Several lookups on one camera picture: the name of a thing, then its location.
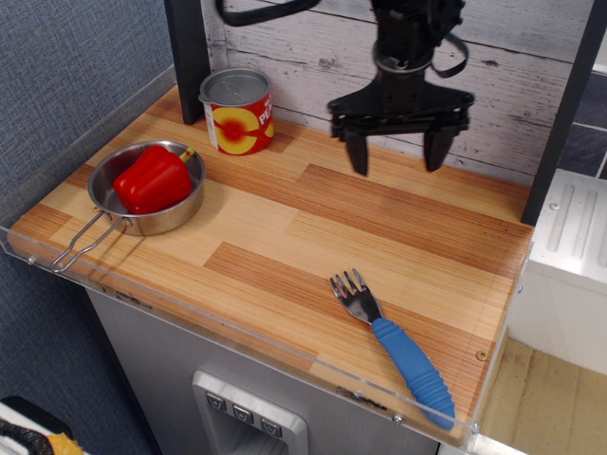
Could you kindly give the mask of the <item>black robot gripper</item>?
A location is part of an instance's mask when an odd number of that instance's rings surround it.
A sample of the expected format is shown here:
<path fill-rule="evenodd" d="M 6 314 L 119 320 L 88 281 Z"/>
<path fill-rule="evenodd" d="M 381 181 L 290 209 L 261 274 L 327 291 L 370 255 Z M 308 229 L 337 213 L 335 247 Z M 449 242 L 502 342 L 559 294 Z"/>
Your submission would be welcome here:
<path fill-rule="evenodd" d="M 417 60 L 378 46 L 372 55 L 377 66 L 373 80 L 328 103 L 332 136 L 345 140 L 353 170 L 367 176 L 367 136 L 424 132 L 426 169 L 437 171 L 458 132 L 468 128 L 474 96 L 426 81 L 426 71 L 433 67 L 431 50 Z"/>

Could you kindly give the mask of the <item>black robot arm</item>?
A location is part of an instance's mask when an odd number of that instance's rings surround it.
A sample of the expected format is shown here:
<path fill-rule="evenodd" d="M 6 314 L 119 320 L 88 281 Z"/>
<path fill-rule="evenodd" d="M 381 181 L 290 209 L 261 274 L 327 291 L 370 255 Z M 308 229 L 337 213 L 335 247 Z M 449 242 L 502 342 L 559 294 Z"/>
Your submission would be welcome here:
<path fill-rule="evenodd" d="M 346 145 L 356 173 L 368 173 L 367 139 L 420 134 L 428 172 L 438 170 L 455 137 L 469 127 L 471 93 L 426 82 L 443 41 L 468 48 L 452 29 L 461 24 L 461 1 L 375 1 L 374 79 L 357 92 L 331 100 L 333 137 Z"/>

